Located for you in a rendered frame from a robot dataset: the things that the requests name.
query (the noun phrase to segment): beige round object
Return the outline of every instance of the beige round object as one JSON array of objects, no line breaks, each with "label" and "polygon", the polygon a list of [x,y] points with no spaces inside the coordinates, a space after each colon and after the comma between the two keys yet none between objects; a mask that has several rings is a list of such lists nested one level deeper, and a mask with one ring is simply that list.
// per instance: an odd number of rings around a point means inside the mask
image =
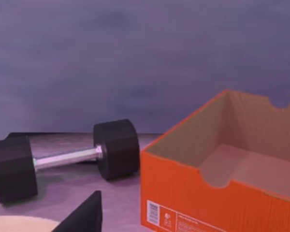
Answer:
[{"label": "beige round object", "polygon": [[58,224],[39,217],[0,216],[0,232],[51,232]]}]

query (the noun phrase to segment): table surface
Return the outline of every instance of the table surface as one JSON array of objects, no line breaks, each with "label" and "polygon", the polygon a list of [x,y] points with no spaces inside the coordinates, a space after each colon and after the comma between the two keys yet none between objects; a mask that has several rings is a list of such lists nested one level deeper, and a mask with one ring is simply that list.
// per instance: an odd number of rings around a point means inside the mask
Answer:
[{"label": "table surface", "polygon": [[[145,134],[141,148],[157,138]],[[34,157],[44,157],[92,147],[90,134],[58,134],[30,138]],[[73,164],[38,171],[39,195],[9,206],[0,205],[0,215],[22,215],[62,221],[96,190],[102,191],[103,232],[149,232],[140,225],[140,178],[106,182],[96,165]]]}]

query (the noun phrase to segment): barcode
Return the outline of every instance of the barcode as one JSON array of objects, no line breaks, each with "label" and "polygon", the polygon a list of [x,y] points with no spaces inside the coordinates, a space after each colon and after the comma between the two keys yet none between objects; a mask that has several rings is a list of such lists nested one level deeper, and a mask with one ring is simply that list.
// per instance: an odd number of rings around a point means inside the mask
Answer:
[{"label": "barcode", "polygon": [[151,201],[147,201],[147,221],[151,224],[159,226],[160,206]]}]

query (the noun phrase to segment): box side wall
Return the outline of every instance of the box side wall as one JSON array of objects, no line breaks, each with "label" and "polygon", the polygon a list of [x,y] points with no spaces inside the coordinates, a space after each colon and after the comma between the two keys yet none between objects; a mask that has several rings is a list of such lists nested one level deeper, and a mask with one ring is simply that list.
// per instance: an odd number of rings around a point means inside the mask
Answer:
[{"label": "box side wall", "polygon": [[267,97],[229,92],[222,142],[290,161],[290,106],[273,107]]},{"label": "box side wall", "polygon": [[220,144],[227,93],[220,94],[146,149],[149,153],[198,167]]},{"label": "box side wall", "polygon": [[158,231],[146,220],[147,200],[227,232],[290,231],[290,201],[236,182],[212,188],[196,168],[143,151],[141,222]]}]

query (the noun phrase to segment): purple wall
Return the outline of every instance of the purple wall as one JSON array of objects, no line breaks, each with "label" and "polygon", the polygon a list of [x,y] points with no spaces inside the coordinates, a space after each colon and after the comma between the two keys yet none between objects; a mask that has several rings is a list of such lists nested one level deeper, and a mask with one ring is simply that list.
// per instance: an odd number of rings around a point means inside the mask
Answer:
[{"label": "purple wall", "polygon": [[0,0],[0,138],[162,132],[225,88],[290,102],[290,0]]}]

